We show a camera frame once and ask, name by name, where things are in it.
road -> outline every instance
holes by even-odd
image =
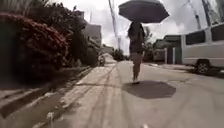
[[[133,86],[131,66],[95,68],[67,95],[78,98],[51,127],[224,127],[224,79],[143,64],[141,84]]]

woman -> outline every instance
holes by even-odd
[[[133,61],[133,84],[139,84],[138,75],[140,72],[140,65],[143,58],[143,44],[145,33],[142,24],[139,22],[132,22],[128,30],[128,37],[130,39],[130,57]]]

leg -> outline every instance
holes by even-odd
[[[136,62],[135,62],[135,74],[136,74],[136,79],[138,79],[139,73],[140,73],[140,67],[141,67],[141,63],[142,63],[142,55],[141,54],[137,54],[136,55]]]
[[[142,55],[138,53],[132,53],[132,61],[133,61],[133,81],[134,83],[138,83],[138,75],[140,72],[140,65],[142,61]]]

sky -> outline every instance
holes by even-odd
[[[117,48],[115,40],[112,18],[109,10],[108,0],[59,0],[69,9],[76,5],[77,9],[85,12],[85,19],[92,24],[102,26],[102,43]],[[128,54],[129,40],[127,30],[130,21],[118,15],[118,6],[127,0],[114,0],[118,35],[121,36],[121,48],[125,54]],[[206,27],[204,9],[201,0],[191,0],[193,8],[200,16],[202,28]],[[167,34],[184,34],[197,30],[196,20],[190,4],[183,6],[187,0],[160,0],[170,14],[170,17],[159,24],[144,24],[149,26],[153,37],[151,41],[163,38]]]

shoe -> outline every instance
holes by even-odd
[[[132,84],[140,84],[140,82],[139,82],[138,79],[136,78],[136,79],[133,79]]]

